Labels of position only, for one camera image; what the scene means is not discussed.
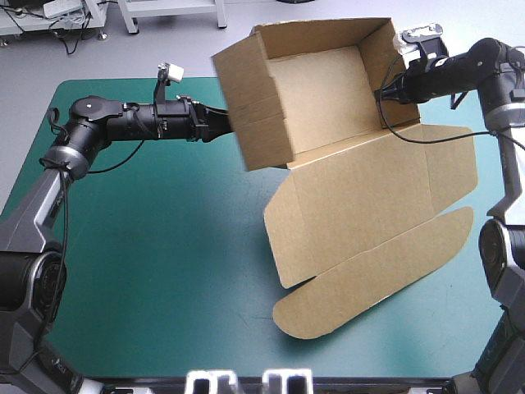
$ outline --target cardboard box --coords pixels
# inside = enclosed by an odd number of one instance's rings
[[[394,34],[388,18],[260,25],[213,58],[247,169],[290,169],[264,220],[281,284],[311,279],[273,311],[294,337],[332,332],[438,269],[472,226],[470,208],[440,212],[477,184],[473,140],[409,144],[381,128],[373,91]],[[383,107],[410,138],[468,132]]]

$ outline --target green mat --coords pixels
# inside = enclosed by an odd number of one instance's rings
[[[65,121],[77,98],[149,103],[155,80],[70,80],[50,105]],[[224,106],[217,81],[187,78],[169,95]],[[482,130],[474,95],[422,106],[426,123]],[[53,141],[40,127],[2,217],[41,173]],[[94,164],[120,161],[136,143],[114,143]],[[476,221],[444,268],[333,334],[301,341],[272,321],[279,285],[263,210],[285,170],[245,172],[233,135],[211,144],[152,141],[124,167],[71,188],[68,280],[49,339],[82,373],[183,376],[189,369],[309,367],[316,376],[448,376],[473,367],[500,316],[477,253],[485,211],[503,194],[496,142],[477,140]],[[61,223],[57,225],[60,234]]]

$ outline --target power strip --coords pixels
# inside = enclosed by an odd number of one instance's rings
[[[53,0],[43,5],[43,14],[51,19],[82,8],[82,0]]]

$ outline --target gray floor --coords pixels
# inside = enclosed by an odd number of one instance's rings
[[[228,4],[228,28],[217,29],[214,15],[140,20],[140,34],[128,35],[118,8],[110,6],[106,31],[110,39],[81,43],[66,57],[48,36],[14,41],[0,48],[0,208],[7,200],[34,134],[56,87],[64,80],[154,77],[160,61],[174,62],[187,76],[213,76],[210,57],[265,22],[332,17],[392,16],[398,27],[440,22],[451,53],[467,50],[482,37],[525,44],[522,0],[316,0],[290,5],[235,0]],[[0,387],[0,393],[15,392]]]

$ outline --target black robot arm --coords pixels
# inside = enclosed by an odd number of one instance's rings
[[[68,188],[89,173],[98,153],[113,141],[209,142],[231,132],[225,110],[187,96],[166,100],[169,82],[169,65],[163,64],[151,104],[88,96],[71,105],[65,125],[56,123],[56,113],[49,117],[59,133],[41,159],[45,170],[0,223],[0,383],[27,394],[103,392],[101,383],[77,373],[44,340],[66,282],[66,238],[58,241],[53,226],[60,208],[66,211]]]
[[[450,392],[521,394],[525,385],[525,58],[517,48],[496,39],[482,39],[468,52],[449,57],[441,32],[439,25],[429,25],[401,33],[400,41],[412,45],[420,56],[375,95],[386,119],[381,100],[425,103],[477,90],[486,128],[500,137],[505,196],[489,211],[492,219],[482,228],[479,246],[492,296],[502,304],[504,315],[474,371],[455,377]]]

